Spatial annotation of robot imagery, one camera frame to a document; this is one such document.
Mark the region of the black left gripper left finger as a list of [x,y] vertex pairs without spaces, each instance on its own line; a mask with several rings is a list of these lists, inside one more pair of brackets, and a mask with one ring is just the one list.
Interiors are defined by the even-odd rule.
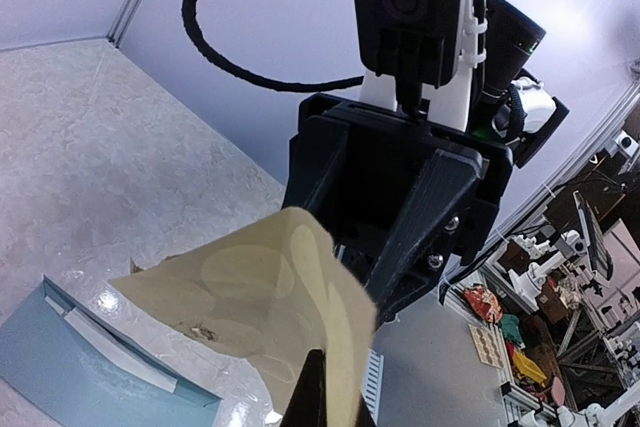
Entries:
[[326,427],[325,353],[311,350],[304,362],[282,427]]

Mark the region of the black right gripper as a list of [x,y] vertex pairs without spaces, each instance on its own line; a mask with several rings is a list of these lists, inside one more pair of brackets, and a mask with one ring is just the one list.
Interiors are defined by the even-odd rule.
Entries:
[[310,212],[365,258],[354,274],[380,325],[391,297],[424,296],[451,256],[475,258],[512,171],[499,142],[315,94],[299,107],[282,208]]

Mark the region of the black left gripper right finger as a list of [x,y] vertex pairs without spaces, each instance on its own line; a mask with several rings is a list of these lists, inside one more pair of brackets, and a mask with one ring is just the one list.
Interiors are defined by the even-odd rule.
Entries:
[[358,410],[357,427],[375,427],[375,422],[366,404],[361,404]]

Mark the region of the round sticker seal sheet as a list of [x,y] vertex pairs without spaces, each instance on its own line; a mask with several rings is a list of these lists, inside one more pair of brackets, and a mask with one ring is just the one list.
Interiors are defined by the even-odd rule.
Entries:
[[352,426],[377,308],[333,249],[309,212],[290,207],[110,283],[162,324],[247,360],[278,413],[308,353],[322,351],[327,423]]

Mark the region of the teal blue envelope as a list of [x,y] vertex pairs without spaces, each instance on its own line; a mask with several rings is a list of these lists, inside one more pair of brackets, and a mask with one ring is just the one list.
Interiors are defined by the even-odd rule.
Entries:
[[[44,300],[78,308],[135,355],[177,379],[174,393],[114,366]],[[211,426],[218,396],[181,376],[44,278],[1,326],[1,378],[62,426]]]

